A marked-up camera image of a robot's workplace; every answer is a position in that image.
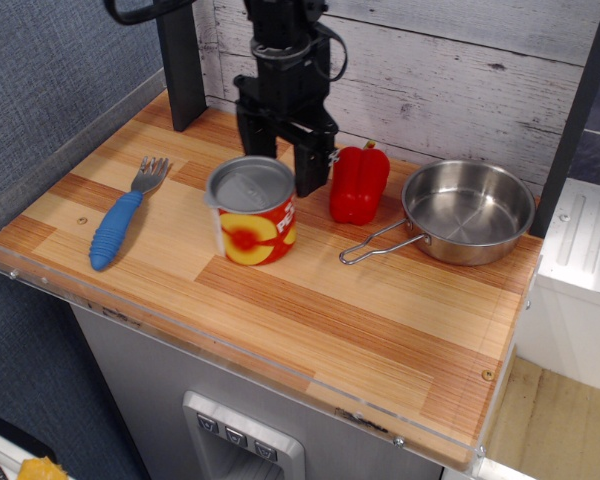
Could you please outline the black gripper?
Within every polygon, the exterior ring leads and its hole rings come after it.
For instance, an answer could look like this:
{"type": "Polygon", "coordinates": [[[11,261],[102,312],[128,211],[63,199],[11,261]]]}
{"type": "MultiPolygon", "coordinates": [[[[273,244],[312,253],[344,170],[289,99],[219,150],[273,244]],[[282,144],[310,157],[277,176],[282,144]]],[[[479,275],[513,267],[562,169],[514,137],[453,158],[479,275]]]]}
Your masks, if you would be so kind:
{"type": "Polygon", "coordinates": [[[330,44],[313,42],[289,61],[259,58],[257,75],[234,79],[237,125],[247,156],[277,157],[276,139],[294,144],[296,194],[327,183],[338,150],[338,126],[324,107],[329,94],[330,44]]]}

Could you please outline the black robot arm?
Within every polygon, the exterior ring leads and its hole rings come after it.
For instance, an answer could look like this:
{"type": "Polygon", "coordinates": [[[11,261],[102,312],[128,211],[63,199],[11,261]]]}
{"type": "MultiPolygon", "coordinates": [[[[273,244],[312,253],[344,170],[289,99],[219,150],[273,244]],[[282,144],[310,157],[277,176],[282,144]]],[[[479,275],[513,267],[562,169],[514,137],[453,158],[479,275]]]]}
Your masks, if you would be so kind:
{"type": "Polygon", "coordinates": [[[247,1],[253,26],[251,52],[257,75],[234,84],[238,129],[248,155],[275,158],[277,140],[294,146],[296,193],[306,197],[324,186],[336,151],[338,125],[324,102],[330,85],[332,40],[342,38],[319,22],[323,1],[247,1]]]}

